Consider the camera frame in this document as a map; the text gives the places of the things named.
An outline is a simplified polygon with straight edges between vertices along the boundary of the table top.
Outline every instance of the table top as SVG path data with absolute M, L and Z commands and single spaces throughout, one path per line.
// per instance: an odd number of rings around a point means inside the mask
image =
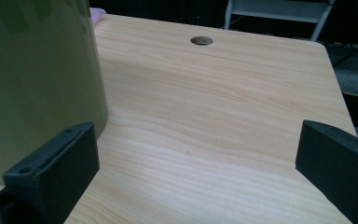
M 304 119 L 354 133 L 323 46 L 113 15 L 95 35 L 109 120 L 67 223 L 349 223 L 295 169 Z

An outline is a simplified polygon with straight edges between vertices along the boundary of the wood grain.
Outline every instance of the wood grain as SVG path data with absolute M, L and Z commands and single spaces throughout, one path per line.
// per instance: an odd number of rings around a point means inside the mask
M 112 15 L 95 34 L 110 114 L 67 223 L 349 223 L 295 169 L 303 119 L 354 133 L 323 46 Z

